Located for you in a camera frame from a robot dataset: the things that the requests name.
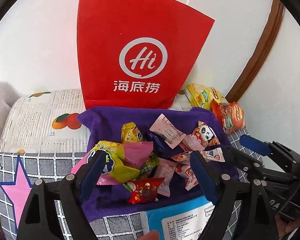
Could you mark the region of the person right hand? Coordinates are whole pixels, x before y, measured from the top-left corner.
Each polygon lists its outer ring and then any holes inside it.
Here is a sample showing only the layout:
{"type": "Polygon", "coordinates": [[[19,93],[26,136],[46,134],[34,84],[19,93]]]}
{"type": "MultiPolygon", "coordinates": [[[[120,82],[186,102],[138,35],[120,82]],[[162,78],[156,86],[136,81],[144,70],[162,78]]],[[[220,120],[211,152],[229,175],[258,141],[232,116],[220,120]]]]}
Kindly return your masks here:
{"type": "Polygon", "coordinates": [[[300,226],[300,219],[286,223],[280,218],[279,215],[276,215],[275,220],[277,224],[279,239],[293,232],[295,229],[297,229],[300,226]]]}

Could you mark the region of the person left hand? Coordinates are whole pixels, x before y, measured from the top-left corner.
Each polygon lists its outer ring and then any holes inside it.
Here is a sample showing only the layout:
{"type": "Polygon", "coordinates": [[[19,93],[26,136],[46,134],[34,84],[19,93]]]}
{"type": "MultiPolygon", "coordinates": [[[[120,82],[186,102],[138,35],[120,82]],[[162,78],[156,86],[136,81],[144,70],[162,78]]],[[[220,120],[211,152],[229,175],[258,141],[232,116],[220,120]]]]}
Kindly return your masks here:
{"type": "Polygon", "coordinates": [[[159,233],[157,230],[152,230],[149,233],[137,238],[136,240],[159,240],[159,233]]]}

